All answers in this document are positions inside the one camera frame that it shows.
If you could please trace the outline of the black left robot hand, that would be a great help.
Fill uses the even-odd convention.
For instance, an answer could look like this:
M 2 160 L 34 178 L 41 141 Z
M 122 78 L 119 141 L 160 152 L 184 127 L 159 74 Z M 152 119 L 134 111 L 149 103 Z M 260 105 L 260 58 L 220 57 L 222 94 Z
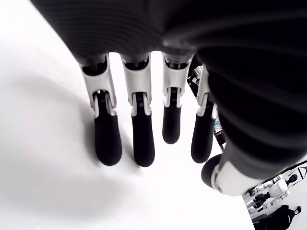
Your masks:
M 304 0 L 35 0 L 81 67 L 95 151 L 115 165 L 122 145 L 109 54 L 121 57 L 136 163 L 155 157 L 151 53 L 163 54 L 163 139 L 180 135 L 180 99 L 194 56 L 198 87 L 191 155 L 202 180 L 238 196 L 307 152 Z

